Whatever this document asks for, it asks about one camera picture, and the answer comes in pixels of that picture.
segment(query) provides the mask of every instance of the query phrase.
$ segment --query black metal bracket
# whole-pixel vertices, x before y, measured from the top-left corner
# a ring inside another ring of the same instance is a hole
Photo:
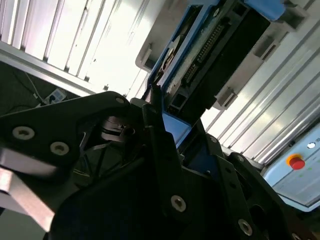
[[[247,188],[248,208],[253,215],[259,213],[260,219],[256,219],[256,224],[268,232],[269,239],[292,239],[295,236],[316,239],[244,156],[233,152],[227,160],[233,164],[238,176],[244,179],[242,188]]]

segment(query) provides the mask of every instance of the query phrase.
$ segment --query bolt head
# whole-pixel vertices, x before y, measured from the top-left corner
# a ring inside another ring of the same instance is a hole
[[[69,146],[62,141],[55,141],[50,145],[50,151],[58,156],[66,155],[69,150]]]
[[[12,135],[19,140],[30,140],[35,136],[35,131],[28,126],[17,126],[12,130]]]
[[[178,195],[173,195],[171,197],[171,205],[175,210],[177,210],[180,213],[183,213],[187,208],[185,200]]]
[[[217,142],[218,142],[217,139],[216,139],[214,136],[211,136],[210,139],[211,139],[211,141],[214,142],[214,143],[217,143]]]

